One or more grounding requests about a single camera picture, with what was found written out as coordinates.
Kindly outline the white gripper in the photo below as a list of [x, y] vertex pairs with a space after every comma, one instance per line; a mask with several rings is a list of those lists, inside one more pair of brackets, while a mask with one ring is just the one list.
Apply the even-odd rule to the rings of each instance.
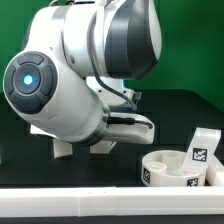
[[154, 133], [155, 125], [142, 115], [111, 112], [103, 139], [112, 142], [151, 144]]

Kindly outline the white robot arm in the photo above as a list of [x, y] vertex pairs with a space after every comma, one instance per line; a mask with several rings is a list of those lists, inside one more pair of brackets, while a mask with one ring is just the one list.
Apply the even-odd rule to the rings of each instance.
[[153, 123], [114, 112], [87, 79], [139, 79], [158, 62], [161, 47], [154, 0], [48, 6], [6, 67], [4, 94], [21, 118], [56, 139], [150, 144]]

